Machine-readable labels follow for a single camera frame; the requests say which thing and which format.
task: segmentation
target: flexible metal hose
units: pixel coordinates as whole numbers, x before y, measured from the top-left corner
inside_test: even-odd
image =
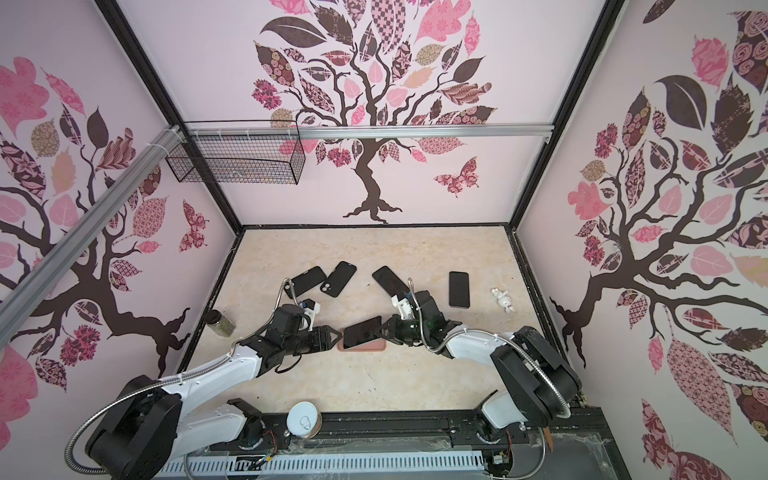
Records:
[[[437,348],[432,348],[429,345],[427,345],[426,338],[424,337],[424,319],[422,318],[422,307],[419,305],[419,301],[416,299],[416,294],[413,291],[413,279],[408,278],[408,288],[411,291],[411,297],[413,298],[413,303],[416,305],[416,312],[419,315],[419,332],[422,336],[422,343],[424,343],[424,346],[427,347],[427,350],[429,350],[432,353],[440,353],[442,349],[445,348],[445,345],[448,344],[448,342],[453,339],[456,336],[459,335],[466,335],[467,333],[484,333],[485,335],[492,336],[495,339],[499,339],[502,342],[506,343],[510,347],[513,348],[514,351],[517,352],[517,354],[523,358],[528,364],[533,367],[534,370],[536,370],[536,373],[539,374],[542,380],[547,384],[547,387],[554,393],[554,396],[557,397],[558,403],[560,403],[560,407],[562,408],[563,412],[558,413],[558,417],[561,419],[568,419],[571,417],[571,406],[568,405],[568,402],[565,401],[565,398],[563,398],[563,395],[560,393],[558,388],[554,386],[554,383],[549,379],[549,377],[544,373],[544,370],[541,369],[541,367],[531,358],[530,355],[528,355],[528,352],[526,352],[521,346],[519,346],[517,343],[512,342],[510,339],[506,339],[503,336],[499,336],[497,333],[491,333],[486,330],[481,329],[463,329],[459,330],[458,332],[451,333],[448,335],[442,343]]]

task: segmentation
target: jar lid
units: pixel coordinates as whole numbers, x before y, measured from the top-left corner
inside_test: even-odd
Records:
[[[203,321],[208,325],[216,325],[221,320],[221,312],[219,310],[209,310],[203,315]]]

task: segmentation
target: phone case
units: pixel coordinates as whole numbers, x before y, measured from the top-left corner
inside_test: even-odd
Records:
[[[357,271],[357,267],[347,262],[339,262],[333,272],[326,278],[323,285],[320,287],[320,291],[327,293],[328,295],[336,298],[339,296],[344,287],[352,278],[352,275]]]
[[[326,279],[326,274],[319,266],[313,266],[306,272],[299,276],[295,276],[291,279],[293,283],[293,289],[296,291],[296,296],[302,295],[311,290],[315,286],[320,285]],[[289,298],[293,298],[290,295],[290,286],[285,285],[285,292]]]

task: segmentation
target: small white figurine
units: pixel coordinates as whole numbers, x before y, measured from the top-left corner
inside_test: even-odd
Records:
[[[498,288],[491,289],[491,293],[498,299],[498,304],[504,307],[506,313],[513,313],[515,308],[512,306],[512,299],[509,298],[507,290],[504,292],[499,291]]]

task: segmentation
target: black phone case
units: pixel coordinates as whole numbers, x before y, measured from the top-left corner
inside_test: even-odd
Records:
[[[395,275],[395,272],[392,272],[388,266],[379,268],[377,271],[373,272],[371,276],[376,283],[387,292],[389,298],[394,297],[398,293],[408,293],[408,286],[405,285],[403,281],[400,280],[400,277]]]
[[[469,274],[451,272],[448,278],[448,305],[469,308]]]
[[[293,283],[293,289],[296,291],[296,296],[299,296],[315,286],[320,285],[325,279],[326,274],[323,272],[323,269],[319,266],[313,266],[301,275],[292,278],[291,283]],[[285,285],[285,293],[287,293],[289,298],[293,298],[290,295],[289,285]]]
[[[333,272],[326,278],[320,291],[336,298],[357,271],[357,267],[347,262],[339,262]]]

